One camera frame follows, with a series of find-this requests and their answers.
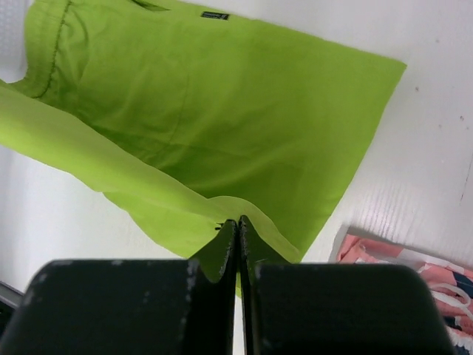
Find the lime green cloth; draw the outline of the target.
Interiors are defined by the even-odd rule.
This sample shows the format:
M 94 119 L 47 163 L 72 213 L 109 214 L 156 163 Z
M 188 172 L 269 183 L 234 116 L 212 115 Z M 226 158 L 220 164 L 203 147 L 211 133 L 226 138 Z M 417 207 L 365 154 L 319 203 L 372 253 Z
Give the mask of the lime green cloth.
M 297 263 L 350 185 L 404 63 L 182 1 L 36 1 L 1 144 L 190 257 L 227 220 Z

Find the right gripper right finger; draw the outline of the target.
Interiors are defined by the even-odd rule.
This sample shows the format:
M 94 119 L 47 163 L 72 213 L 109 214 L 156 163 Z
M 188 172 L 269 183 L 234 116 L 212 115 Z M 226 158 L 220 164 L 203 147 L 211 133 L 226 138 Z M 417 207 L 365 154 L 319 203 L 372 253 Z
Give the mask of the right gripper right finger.
M 426 283 L 405 266 L 291 264 L 239 219 L 247 354 L 453 354 Z

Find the pink shark print shorts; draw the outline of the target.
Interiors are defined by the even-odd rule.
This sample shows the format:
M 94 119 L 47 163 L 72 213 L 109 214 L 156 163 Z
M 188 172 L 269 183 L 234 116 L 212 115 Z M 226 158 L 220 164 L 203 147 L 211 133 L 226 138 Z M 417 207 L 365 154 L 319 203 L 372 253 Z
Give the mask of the pink shark print shorts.
M 456 352 L 472 353 L 471 269 L 347 226 L 335 237 L 330 261 L 412 268 L 428 285 Z

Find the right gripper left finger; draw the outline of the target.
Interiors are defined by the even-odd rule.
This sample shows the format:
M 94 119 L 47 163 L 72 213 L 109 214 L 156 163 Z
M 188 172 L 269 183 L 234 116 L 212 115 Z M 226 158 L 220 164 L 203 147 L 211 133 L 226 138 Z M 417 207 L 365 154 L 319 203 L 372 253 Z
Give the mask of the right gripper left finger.
M 237 225 L 180 260 L 54 260 L 1 337 L 3 354 L 230 354 Z

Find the white plastic basket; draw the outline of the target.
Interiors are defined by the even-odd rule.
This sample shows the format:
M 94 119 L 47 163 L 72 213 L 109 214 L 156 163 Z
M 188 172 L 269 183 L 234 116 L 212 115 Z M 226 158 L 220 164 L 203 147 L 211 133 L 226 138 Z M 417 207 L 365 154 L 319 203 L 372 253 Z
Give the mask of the white plastic basket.
M 1 80 L 20 81 L 27 71 L 25 23 L 33 0 L 1 0 L 0 63 Z

